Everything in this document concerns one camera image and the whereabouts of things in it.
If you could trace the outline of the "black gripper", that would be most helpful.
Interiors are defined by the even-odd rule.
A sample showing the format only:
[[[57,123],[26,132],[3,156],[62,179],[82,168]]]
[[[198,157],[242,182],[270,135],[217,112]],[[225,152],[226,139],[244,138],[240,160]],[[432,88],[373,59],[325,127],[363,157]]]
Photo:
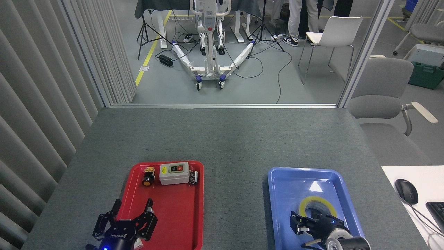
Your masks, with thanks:
[[[121,204],[121,200],[116,199],[109,212],[98,216],[92,236],[98,241],[101,240],[99,250],[133,250],[137,238],[150,241],[152,237],[157,225],[157,216],[153,210],[154,201],[149,198],[144,212],[134,221],[116,221]],[[111,226],[105,231],[108,223]]]
[[[332,215],[319,214],[317,218],[298,215],[292,211],[290,214],[290,227],[295,234],[310,232],[312,241],[301,244],[301,248],[309,250],[326,250],[325,240],[335,229],[344,229],[344,221]]]

